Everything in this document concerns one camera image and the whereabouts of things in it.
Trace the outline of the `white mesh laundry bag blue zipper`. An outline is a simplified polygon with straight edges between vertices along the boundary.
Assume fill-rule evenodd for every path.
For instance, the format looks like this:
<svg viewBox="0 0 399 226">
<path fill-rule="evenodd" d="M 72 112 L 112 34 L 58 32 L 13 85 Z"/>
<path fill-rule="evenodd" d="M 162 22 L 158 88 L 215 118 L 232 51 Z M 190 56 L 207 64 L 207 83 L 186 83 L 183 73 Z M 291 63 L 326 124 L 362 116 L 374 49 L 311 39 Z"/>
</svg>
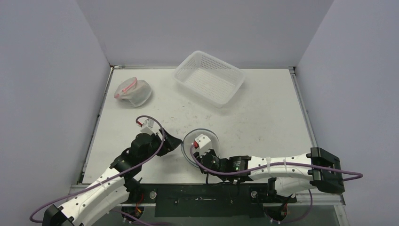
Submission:
<svg viewBox="0 0 399 226">
<path fill-rule="evenodd" d="M 199 152 L 200 156 L 203 156 L 212 149 L 215 151 L 216 156 L 219 156 L 220 142 L 216 133 L 205 128 L 194 129 L 185 135 L 185 137 L 183 138 L 183 142 L 180 146 L 183 157 L 193 167 L 199 168 L 189 153 L 189 149 L 194 144 L 194 142 L 196 143 L 197 148 L 194 148 L 193 153 L 197 151 Z"/>
</svg>

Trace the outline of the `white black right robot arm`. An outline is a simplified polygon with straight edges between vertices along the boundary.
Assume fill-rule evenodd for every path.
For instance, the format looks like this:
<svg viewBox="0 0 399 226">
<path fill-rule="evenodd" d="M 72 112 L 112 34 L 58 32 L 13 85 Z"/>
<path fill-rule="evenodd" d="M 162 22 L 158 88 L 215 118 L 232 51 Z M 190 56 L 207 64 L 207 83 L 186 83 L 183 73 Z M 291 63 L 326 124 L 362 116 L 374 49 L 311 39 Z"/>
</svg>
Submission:
<svg viewBox="0 0 399 226">
<path fill-rule="evenodd" d="M 328 194 L 345 191 L 340 159 L 319 147 L 289 157 L 218 158 L 214 150 L 201 156 L 194 147 L 190 148 L 190 154 L 202 173 L 223 181 L 239 184 L 267 179 L 271 186 L 266 188 L 266 196 L 272 202 L 311 189 Z"/>
</svg>

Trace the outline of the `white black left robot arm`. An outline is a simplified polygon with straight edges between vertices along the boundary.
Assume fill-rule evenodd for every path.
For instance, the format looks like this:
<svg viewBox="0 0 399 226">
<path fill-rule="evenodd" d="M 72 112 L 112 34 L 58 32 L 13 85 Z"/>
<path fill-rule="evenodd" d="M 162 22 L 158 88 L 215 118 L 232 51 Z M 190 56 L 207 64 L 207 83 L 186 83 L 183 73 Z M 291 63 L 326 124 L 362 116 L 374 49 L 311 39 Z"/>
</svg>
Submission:
<svg viewBox="0 0 399 226">
<path fill-rule="evenodd" d="M 44 213 L 43 226 L 90 226 L 114 207 L 124 202 L 140 202 L 144 190 L 134 177 L 152 156 L 164 156 L 182 144 L 165 130 L 140 133 L 86 189 L 60 206 L 52 204 Z"/>
</svg>

